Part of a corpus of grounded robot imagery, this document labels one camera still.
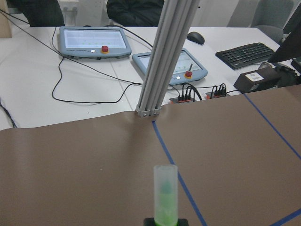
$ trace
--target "tablet device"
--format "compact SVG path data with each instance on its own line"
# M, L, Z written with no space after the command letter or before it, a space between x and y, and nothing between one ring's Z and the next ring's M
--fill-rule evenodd
M151 53L138 53L133 54L133 61L137 64L139 69L146 75L147 67L150 61ZM189 70L192 75L190 77L185 76L186 71ZM173 76L170 80L170 85L182 84L184 82L196 81L204 78L208 74L208 71L202 66L202 64L196 60L195 57L188 52L187 49L183 48L177 64L174 69Z
M119 27L60 27L60 52L70 58L123 58L132 50Z

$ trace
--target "white desk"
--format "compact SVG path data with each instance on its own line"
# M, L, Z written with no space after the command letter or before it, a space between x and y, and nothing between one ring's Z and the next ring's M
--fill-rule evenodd
M51 46L54 28L30 28L26 31L45 44ZM156 35L155 27L131 27L131 31L145 38L151 44ZM247 71L255 70L252 65L239 70L232 70L215 56L216 51L226 50L243 44L261 41L276 50L278 45L256 28L191 28L205 38L204 45L186 41L184 48L192 53L209 71L200 81L192 82L196 87L220 85L225 83L227 90L233 87L237 77ZM132 48L132 54L149 52L150 48L143 41L126 32ZM0 40L0 98L9 110L18 127L29 128L67 121L109 115L136 108L141 92L140 86L131 86L117 104L71 104L54 100L51 92L60 78L58 64L61 57L52 52L28 34L13 28L13 38ZM132 61L132 57L122 59L91 60L81 59L101 72L134 82L142 82L142 74ZM63 79L55 91L61 99L75 101L116 101L128 83L96 73L69 60L62 64ZM205 97L211 88L200 89ZM163 104L177 97L176 91L168 91ZM0 129L10 128L10 121L0 111Z

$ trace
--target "dark clothing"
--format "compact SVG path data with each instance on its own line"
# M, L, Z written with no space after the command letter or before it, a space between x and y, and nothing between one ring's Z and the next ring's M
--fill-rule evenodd
M158 26L164 0L108 0L110 19L123 26Z
M31 27L64 26L57 0L9 0L27 18Z

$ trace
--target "wooden block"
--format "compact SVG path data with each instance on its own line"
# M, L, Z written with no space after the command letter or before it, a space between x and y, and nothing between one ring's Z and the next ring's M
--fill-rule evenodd
M6 0L0 0L0 9L8 12L8 5ZM11 23L9 20L2 14L0 14L0 38L11 38Z

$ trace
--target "computer mouse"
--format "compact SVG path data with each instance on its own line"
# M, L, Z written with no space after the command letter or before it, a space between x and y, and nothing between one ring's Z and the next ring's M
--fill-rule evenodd
M200 45L203 45L205 42L204 37L198 32L190 32L187 35L187 39L193 42L196 42Z

